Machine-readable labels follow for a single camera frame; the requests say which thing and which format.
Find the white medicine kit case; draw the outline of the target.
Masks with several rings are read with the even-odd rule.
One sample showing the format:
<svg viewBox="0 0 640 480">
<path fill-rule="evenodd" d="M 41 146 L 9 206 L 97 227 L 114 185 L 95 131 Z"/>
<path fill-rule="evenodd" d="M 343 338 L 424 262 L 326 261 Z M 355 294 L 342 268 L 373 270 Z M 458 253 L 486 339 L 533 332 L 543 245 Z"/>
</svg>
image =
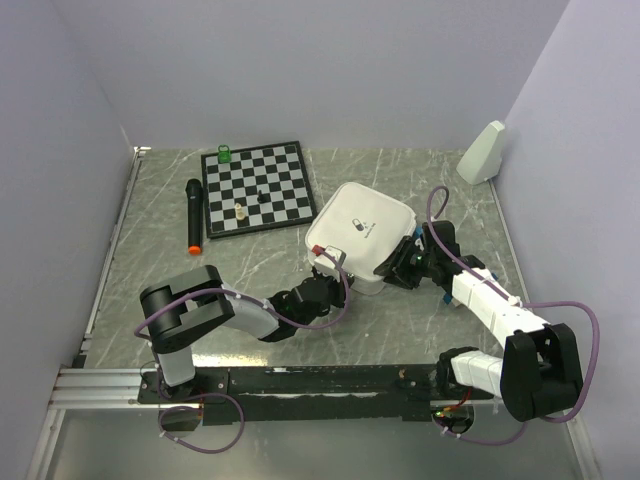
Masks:
<svg viewBox="0 0 640 480">
<path fill-rule="evenodd" d="M 408 205 L 356 182 L 342 184 L 305 236 L 310 263 L 313 247 L 335 247 L 345 254 L 342 268 L 355 277 L 353 288 L 376 295 L 384 278 L 374 269 L 389 258 L 404 237 L 414 234 L 416 213 Z"/>
</svg>

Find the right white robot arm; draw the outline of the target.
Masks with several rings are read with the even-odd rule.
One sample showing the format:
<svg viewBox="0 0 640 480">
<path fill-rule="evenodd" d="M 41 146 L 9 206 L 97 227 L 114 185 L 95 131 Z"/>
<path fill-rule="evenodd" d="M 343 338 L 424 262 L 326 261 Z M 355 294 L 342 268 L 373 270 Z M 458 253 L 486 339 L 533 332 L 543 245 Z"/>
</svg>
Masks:
<svg viewBox="0 0 640 480">
<path fill-rule="evenodd" d="M 474 255 L 462 255 L 449 221 L 425 224 L 406 236 L 374 270 L 385 282 L 415 289 L 427 278 L 445 292 L 446 303 L 466 307 L 503 349 L 501 356 L 475 347 L 440 354 L 436 385 L 448 398 L 481 390 L 501 399 L 521 422 L 575 407 L 583 376 L 574 332 L 521 306 Z"/>
</svg>

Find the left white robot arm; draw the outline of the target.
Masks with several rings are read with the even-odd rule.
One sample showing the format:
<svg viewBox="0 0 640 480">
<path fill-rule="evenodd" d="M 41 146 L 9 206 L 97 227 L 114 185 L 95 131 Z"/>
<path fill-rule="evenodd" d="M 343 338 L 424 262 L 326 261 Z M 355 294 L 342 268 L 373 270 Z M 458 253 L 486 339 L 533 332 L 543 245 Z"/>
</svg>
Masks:
<svg viewBox="0 0 640 480">
<path fill-rule="evenodd" d="M 151 343 L 161 371 L 161 388 L 176 402 L 197 390 L 192 345 L 219 327 L 243 331 L 275 343 L 299 330 L 319 327 L 314 320 L 333 307 L 346 312 L 353 279 L 317 269 L 291 290 L 264 300 L 249 297 L 226 285 L 216 267 L 205 265 L 144 289 L 140 304 L 145 315 L 135 335 Z"/>
</svg>

